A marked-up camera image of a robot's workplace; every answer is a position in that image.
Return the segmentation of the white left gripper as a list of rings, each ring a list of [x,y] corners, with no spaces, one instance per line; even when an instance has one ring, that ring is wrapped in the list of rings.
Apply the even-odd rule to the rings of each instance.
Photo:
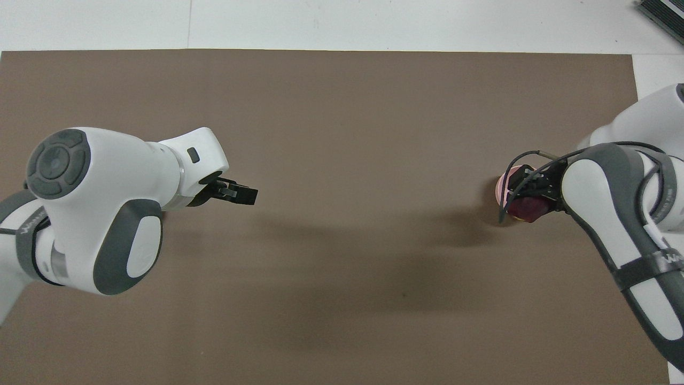
[[[229,161],[220,142],[208,127],[200,127],[176,138],[160,141],[178,163],[179,181],[173,197],[163,210],[198,207],[212,199],[210,183],[215,182],[216,198],[239,205],[254,205],[259,191],[238,185],[233,180],[218,179],[229,170]]]

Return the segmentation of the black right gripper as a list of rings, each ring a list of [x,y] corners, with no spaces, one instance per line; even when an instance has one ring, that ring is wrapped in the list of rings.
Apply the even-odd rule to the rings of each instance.
[[[544,216],[550,212],[565,212],[562,197],[562,178],[568,167],[566,160],[552,161],[548,166],[513,167],[508,179],[508,201],[528,197],[527,212],[530,216]],[[524,180],[534,175],[528,182]]]

